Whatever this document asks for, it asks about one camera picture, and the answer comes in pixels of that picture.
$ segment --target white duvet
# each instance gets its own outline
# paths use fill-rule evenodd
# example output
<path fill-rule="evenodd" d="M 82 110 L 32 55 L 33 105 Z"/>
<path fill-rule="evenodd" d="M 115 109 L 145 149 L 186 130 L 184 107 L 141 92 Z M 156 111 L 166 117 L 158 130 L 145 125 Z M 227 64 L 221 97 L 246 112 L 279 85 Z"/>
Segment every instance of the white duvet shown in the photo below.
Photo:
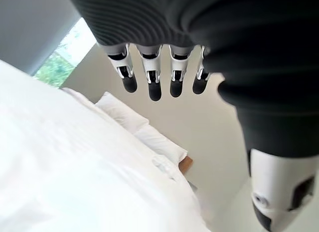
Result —
<path fill-rule="evenodd" d="M 1 232 L 207 232 L 157 155 L 85 98 L 0 61 Z"/>

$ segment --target window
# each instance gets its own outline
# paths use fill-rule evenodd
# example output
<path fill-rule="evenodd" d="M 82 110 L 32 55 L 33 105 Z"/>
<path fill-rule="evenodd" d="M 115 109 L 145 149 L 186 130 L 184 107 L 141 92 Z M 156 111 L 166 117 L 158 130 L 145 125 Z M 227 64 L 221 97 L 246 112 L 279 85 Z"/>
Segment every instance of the window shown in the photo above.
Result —
<path fill-rule="evenodd" d="M 81 18 L 45 60 L 34 77 L 54 87 L 60 87 L 95 43 L 96 39 Z"/>

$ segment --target foliage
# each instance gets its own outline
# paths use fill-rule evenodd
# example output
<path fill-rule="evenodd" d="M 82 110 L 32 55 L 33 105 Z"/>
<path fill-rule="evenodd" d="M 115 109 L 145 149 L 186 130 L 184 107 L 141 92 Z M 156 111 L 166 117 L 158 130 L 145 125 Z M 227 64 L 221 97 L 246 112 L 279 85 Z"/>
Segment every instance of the foliage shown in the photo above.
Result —
<path fill-rule="evenodd" d="M 54 87 L 60 87 L 73 71 L 74 66 L 59 53 L 53 52 L 34 77 Z"/>

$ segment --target robotic hand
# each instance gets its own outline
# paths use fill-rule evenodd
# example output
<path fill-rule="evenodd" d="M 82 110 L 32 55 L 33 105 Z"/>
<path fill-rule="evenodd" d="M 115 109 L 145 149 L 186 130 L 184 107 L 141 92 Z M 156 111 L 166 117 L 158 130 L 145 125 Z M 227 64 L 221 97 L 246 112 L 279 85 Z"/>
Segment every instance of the robotic hand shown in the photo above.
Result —
<path fill-rule="evenodd" d="M 160 49 L 170 45 L 170 93 L 201 45 L 193 91 L 212 72 L 237 110 L 261 225 L 281 232 L 314 195 L 319 160 L 317 0 L 72 0 L 128 92 L 137 89 L 128 45 L 143 62 L 150 98 L 161 97 Z"/>

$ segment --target pillowcase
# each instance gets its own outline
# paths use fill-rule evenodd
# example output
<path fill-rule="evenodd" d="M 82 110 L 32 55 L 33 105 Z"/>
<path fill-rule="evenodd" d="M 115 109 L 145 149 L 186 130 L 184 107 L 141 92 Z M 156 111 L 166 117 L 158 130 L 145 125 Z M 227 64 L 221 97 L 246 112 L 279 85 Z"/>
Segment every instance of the pillowcase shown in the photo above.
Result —
<path fill-rule="evenodd" d="M 148 119 L 135 112 L 110 92 L 105 92 L 95 105 L 132 134 L 149 124 Z"/>
<path fill-rule="evenodd" d="M 166 156 L 177 166 L 187 156 L 187 150 L 162 135 L 151 125 L 143 126 L 133 135 L 157 154 Z"/>

